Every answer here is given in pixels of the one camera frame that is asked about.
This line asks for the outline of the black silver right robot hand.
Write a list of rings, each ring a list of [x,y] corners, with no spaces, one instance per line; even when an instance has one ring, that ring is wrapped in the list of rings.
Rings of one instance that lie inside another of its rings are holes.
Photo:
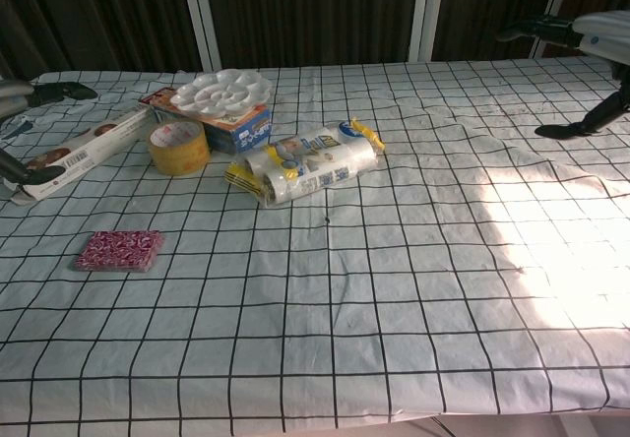
[[[519,37],[537,37],[553,45],[577,49],[605,60],[620,88],[591,109],[580,122],[541,125],[535,133],[553,140],[589,137],[630,112],[630,11],[589,13],[573,20],[551,15],[519,20],[503,30],[501,42]]]

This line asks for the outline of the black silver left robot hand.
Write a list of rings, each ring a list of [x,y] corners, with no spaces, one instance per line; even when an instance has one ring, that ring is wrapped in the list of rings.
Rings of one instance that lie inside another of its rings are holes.
[[[64,98],[86,100],[97,98],[97,93],[76,82],[46,83],[33,85],[20,80],[0,80],[0,126],[2,123],[28,108],[39,107]],[[0,149],[0,176],[20,186],[42,185],[62,175],[63,166],[27,168],[13,156]]]

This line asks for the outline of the long white wrap box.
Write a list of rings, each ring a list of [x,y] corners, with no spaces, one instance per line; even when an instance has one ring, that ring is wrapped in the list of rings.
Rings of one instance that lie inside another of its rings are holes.
[[[26,168],[38,171],[50,166],[63,167],[64,172],[41,185],[21,185],[5,181],[5,186],[13,192],[11,201],[17,205],[28,205],[51,196],[143,139],[156,123],[153,111],[147,106],[139,105],[35,156],[26,164]]]

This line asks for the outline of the yellow packing tape roll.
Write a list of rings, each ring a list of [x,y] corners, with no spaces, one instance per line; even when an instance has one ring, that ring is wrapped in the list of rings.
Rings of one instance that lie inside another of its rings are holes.
[[[147,142],[154,166],[164,175],[191,174],[211,159],[205,129],[198,121],[168,120],[149,133]]]

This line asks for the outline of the white flower paint palette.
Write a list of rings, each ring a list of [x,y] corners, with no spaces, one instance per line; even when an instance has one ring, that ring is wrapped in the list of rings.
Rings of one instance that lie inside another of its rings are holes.
[[[177,110],[195,116],[240,116],[266,104],[272,89],[272,83],[256,71],[224,69],[203,74],[180,87],[169,102]]]

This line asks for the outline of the blue orange cardboard box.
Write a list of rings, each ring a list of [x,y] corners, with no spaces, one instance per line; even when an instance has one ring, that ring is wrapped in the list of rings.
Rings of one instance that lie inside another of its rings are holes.
[[[211,118],[203,114],[185,113],[170,103],[175,89],[164,87],[141,97],[139,102],[153,108],[163,117],[190,119],[202,123],[209,147],[221,153],[237,155],[268,140],[272,130],[270,109],[258,105],[242,115]]]

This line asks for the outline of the packed white bag rolls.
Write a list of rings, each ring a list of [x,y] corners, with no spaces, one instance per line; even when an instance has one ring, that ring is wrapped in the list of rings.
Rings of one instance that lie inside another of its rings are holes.
[[[376,132],[352,118],[253,150],[231,163],[224,179],[276,206],[374,169],[385,149]]]

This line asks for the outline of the white black checkered tablecloth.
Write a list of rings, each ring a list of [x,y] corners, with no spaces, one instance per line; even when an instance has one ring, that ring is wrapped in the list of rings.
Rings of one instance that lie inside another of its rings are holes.
[[[375,170],[262,208],[229,158],[137,143],[49,198],[0,182],[0,437],[196,437],[630,410],[630,117],[574,57],[268,69],[274,139],[358,118]],[[78,271],[156,230],[146,272]]]

